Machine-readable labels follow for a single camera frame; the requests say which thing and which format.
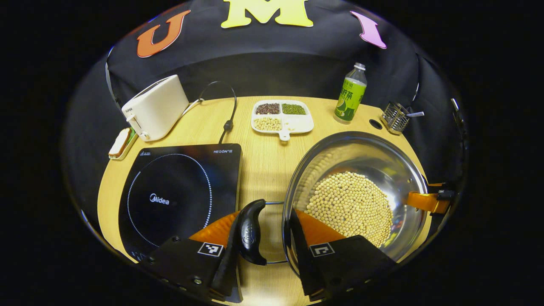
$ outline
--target plastic bottle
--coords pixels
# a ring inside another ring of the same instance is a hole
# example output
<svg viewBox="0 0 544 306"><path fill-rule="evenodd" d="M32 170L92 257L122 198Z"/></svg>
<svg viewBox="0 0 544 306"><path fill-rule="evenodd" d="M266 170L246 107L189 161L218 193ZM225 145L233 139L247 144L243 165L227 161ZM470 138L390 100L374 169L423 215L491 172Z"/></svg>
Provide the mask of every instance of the plastic bottle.
<svg viewBox="0 0 544 306"><path fill-rule="evenodd" d="M343 124L351 123L357 107L363 99L364 91L367 89L367 78L364 76L366 68L360 63L355 63L354 67L345 76L342 92L340 92L335 109L336 121Z"/></svg>

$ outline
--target wooden table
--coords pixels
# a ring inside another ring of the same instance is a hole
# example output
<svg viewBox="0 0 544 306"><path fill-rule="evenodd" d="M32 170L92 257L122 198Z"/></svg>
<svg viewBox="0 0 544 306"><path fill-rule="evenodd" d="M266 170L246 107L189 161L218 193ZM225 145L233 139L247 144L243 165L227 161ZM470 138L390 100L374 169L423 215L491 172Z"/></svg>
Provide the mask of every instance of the wooden table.
<svg viewBox="0 0 544 306"><path fill-rule="evenodd" d="M313 116L314 129L309 133L291 134L288 142L280 141L277 134L262 134L254 131L251 128L253 105L257 101L270 99L304 102ZM370 119L379 121L382 110L360 105L353 122L350 125L343 125L333 117L336 102L329 99L292 96L238 98L238 109L233 120L234 127L230 133L226 134L223 143L238 143L242 146L242 175L238 202L240 209L251 201L261 198L267 201L283 201L291 176L303 155L316 142L337 132L363 131L380 136L404 151L425 176L416 154L404 136L395 136L387 132L385 128L378 130L370 125ZM126 253L121 242L118 216L121 192L140 149L217 143L223 124L232 113L232 107L232 98L204 101L182 117L165 138L150 143L137 139L124 160L111 160L108 163L98 192L98 220L104 238L115 249L133 260ZM259 249L269 261L285 259L281 239L281 213L281 205L269 205L259 216L262 233ZM409 253L423 243L429 231L430 220L428 215L420 238ZM288 264L257 266L240 259L239 270L244 298L242 304L239 305L310 304L308 297L302 292L300 280Z"/></svg>

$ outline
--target green bottle label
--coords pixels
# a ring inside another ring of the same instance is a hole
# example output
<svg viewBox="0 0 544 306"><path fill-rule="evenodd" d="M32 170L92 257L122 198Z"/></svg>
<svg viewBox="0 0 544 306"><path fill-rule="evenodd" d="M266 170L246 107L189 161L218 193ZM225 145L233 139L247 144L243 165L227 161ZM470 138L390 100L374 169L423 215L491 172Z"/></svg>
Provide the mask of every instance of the green bottle label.
<svg viewBox="0 0 544 306"><path fill-rule="evenodd" d="M335 115L346 121L351 121L357 107L361 104L366 89L366 85L359 85L344 79L342 92L338 98L338 104L336 104Z"/></svg>

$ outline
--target pink letter i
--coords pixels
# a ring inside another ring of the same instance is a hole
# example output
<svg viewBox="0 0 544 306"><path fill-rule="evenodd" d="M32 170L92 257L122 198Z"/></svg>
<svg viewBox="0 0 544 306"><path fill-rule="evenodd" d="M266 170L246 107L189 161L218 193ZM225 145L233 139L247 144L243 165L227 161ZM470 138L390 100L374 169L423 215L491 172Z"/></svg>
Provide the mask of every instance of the pink letter i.
<svg viewBox="0 0 544 306"><path fill-rule="evenodd" d="M361 28L363 29L363 33L359 35L362 40L369 42L375 46L378 46L382 49L386 49L387 46L385 43L381 40L380 33L378 33L377 29L377 23L374 22L374 20L369 19L368 17L365 17L357 12L351 11L357 19L359 19L359 22L361 23Z"/></svg>

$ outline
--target bottle cap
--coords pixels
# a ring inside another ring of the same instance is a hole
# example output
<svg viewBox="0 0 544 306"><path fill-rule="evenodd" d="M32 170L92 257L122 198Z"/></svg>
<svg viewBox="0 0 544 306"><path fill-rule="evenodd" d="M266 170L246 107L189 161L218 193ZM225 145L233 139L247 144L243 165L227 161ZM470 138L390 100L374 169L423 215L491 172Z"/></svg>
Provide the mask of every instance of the bottle cap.
<svg viewBox="0 0 544 306"><path fill-rule="evenodd" d="M366 70L366 68L364 67L364 65L361 64L361 63L355 63L355 65L354 65L353 67L355 67L355 68L357 68L357 69L361 69L362 71L365 71L365 70Z"/></svg>

